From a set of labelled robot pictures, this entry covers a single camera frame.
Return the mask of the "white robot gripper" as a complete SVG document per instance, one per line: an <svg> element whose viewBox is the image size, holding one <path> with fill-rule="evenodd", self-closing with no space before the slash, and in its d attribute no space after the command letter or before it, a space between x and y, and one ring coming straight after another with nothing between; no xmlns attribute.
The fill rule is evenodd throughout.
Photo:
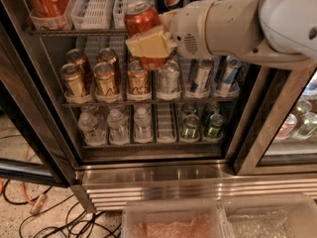
<svg viewBox="0 0 317 238"><path fill-rule="evenodd" d="M200 0L160 15L164 31L140 33L125 41L133 57L167 58L175 49L187 59L212 55L243 60L263 40L260 0Z"/></svg>

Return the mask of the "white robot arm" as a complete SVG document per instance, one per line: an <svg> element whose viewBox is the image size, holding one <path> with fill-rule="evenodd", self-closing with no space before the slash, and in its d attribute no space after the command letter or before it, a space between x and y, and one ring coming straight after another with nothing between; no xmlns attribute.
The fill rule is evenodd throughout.
<svg viewBox="0 0 317 238"><path fill-rule="evenodd" d="M232 56L300 69L317 60L317 0L200 0L158 16L158 25L126 41L136 58Z"/></svg>

